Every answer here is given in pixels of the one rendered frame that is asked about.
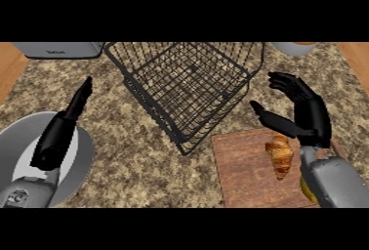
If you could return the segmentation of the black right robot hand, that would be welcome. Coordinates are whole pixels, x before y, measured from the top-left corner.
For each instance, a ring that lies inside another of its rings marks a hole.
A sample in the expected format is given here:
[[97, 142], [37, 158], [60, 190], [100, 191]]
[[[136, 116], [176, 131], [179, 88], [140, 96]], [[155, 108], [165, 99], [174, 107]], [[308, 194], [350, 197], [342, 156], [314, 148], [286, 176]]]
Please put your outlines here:
[[269, 76], [270, 88], [282, 91], [294, 103], [294, 120], [272, 113], [257, 101], [251, 101], [261, 124], [292, 139], [297, 138], [301, 146], [329, 148], [332, 123], [323, 98], [295, 75], [274, 71]]

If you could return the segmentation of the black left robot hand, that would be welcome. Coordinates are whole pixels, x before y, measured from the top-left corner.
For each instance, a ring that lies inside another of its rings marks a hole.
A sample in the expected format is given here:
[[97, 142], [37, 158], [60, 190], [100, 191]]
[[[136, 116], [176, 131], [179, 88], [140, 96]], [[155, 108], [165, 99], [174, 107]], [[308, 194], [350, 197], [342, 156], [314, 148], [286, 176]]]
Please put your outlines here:
[[34, 148], [31, 167], [52, 171], [60, 167], [74, 137], [77, 121], [93, 93], [93, 78], [88, 76], [65, 110], [60, 110], [44, 130]]

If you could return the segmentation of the golden brown croissant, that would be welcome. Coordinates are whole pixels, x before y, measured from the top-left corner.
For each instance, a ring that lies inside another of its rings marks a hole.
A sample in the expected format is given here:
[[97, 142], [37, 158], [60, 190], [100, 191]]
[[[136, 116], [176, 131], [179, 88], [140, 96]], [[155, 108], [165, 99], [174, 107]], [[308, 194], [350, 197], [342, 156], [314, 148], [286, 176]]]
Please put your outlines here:
[[280, 133], [273, 133], [273, 139], [266, 143], [266, 152], [272, 158], [276, 179], [280, 181], [288, 175], [294, 157], [288, 136]]

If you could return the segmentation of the brown wooden cutting board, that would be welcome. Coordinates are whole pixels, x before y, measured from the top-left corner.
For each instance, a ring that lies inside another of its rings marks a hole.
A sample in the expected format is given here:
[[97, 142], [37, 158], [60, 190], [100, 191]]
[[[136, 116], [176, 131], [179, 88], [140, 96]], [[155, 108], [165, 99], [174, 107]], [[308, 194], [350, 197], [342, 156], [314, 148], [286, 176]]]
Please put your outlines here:
[[266, 143], [270, 129], [251, 129], [212, 136], [220, 190], [227, 208], [317, 208], [300, 188], [300, 142], [289, 139], [294, 152], [286, 177], [279, 181]]

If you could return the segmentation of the grey round plate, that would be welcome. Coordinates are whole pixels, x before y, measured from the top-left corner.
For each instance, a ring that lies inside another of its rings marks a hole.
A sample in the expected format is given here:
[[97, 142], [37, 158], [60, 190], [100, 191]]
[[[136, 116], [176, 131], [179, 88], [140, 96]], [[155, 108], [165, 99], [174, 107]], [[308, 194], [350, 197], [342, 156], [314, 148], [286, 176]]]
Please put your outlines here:
[[[21, 177], [46, 178], [46, 171], [31, 167], [34, 148], [56, 112], [37, 112], [15, 121], [0, 131], [0, 192]], [[75, 127], [68, 152], [60, 164], [58, 190], [47, 207], [59, 205], [77, 192], [93, 166], [93, 138]]]

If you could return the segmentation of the pale grey round container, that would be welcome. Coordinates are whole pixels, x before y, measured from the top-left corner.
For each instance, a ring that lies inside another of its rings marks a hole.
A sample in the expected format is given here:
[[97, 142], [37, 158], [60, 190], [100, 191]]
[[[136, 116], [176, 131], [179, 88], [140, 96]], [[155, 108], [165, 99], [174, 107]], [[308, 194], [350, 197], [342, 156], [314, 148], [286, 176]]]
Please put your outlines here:
[[314, 49], [314, 43], [274, 42], [276, 49], [289, 56], [305, 56]]

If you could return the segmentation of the yellow banana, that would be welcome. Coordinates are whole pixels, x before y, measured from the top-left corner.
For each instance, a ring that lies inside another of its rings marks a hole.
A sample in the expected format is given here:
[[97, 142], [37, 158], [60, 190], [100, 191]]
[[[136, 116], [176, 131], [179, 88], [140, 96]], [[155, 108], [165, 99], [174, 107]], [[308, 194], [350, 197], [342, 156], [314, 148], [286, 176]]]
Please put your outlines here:
[[317, 201], [317, 198], [316, 198], [316, 195], [313, 193], [313, 191], [310, 190], [308, 186], [307, 186], [307, 183], [305, 183], [305, 180], [303, 178], [303, 176], [300, 177], [300, 188], [301, 188], [301, 191], [303, 191], [303, 194], [304, 196], [307, 197], [307, 199], [313, 202], [313, 203], [319, 203]]

